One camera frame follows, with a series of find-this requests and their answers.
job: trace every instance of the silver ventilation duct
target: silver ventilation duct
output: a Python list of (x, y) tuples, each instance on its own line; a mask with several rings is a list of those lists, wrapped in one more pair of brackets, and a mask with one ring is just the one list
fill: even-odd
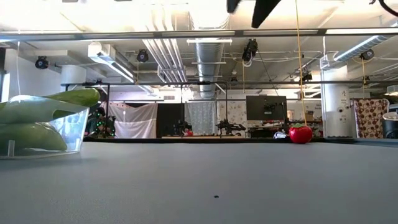
[[(194, 30), (222, 30), (226, 29), (229, 22), (229, 14), (225, 12), (225, 5), (215, 6), (206, 1), (199, 1), (200, 5), (192, 7), (190, 11), (192, 28)], [(224, 44), (221, 43), (197, 43), (195, 44), (195, 55), (198, 64), (199, 81), (215, 82), (215, 76), (220, 70), (220, 64), (211, 64), (220, 62), (224, 51)], [(214, 85), (201, 85), (200, 96), (202, 98), (212, 98), (215, 94)]]
[[(397, 26), (398, 26), (397, 22), (395, 22), (393, 25), (391, 25), (391, 27), (397, 27)], [(374, 35), (347, 51), (338, 52), (333, 57), (333, 60), (336, 62), (345, 62), (357, 55), (360, 55), (361, 53), (363, 53), (367, 50), (370, 50), (371, 48), (375, 47), (376, 45), (379, 45), (379, 44), (383, 43), (384, 41), (389, 40), (393, 36), (394, 35)]]

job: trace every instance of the gray table surface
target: gray table surface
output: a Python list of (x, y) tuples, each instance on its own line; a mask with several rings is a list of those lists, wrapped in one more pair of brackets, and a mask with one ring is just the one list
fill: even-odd
[(398, 149), (87, 142), (0, 161), (0, 190), (5, 224), (398, 223)]

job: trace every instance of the patterned curtain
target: patterned curtain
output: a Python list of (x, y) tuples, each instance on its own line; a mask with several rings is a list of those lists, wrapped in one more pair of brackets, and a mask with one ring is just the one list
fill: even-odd
[(186, 103), (185, 121), (194, 135), (216, 134), (216, 102)]
[(386, 99), (354, 100), (357, 138), (382, 138), (382, 116), (388, 107)]
[[(217, 102), (217, 112), (218, 122), (225, 119), (225, 101)], [(245, 128), (248, 128), (245, 101), (228, 101), (228, 121), (231, 124), (242, 124)], [(233, 131), (232, 133), (241, 133), (242, 137), (246, 136), (245, 131)]]

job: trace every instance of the white curtain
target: white curtain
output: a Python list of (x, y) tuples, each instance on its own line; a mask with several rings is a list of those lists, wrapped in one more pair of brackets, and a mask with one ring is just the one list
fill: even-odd
[(132, 108), (124, 104), (109, 104), (109, 115), (118, 138), (156, 138), (157, 103)]
[(185, 104), (185, 120), (192, 125), (194, 135), (216, 134), (216, 102)]

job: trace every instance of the column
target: column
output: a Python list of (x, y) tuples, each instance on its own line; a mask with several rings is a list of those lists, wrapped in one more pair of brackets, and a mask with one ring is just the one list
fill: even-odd
[[(347, 80), (347, 66), (323, 70), (321, 80)], [(349, 106), (349, 89), (344, 84), (322, 84), (322, 120), (323, 136), (352, 137), (351, 108)]]
[[(87, 71), (85, 68), (76, 65), (64, 65), (61, 71), (61, 84), (65, 83), (83, 83), (86, 82)], [(61, 91), (65, 91), (65, 87), (61, 86)]]

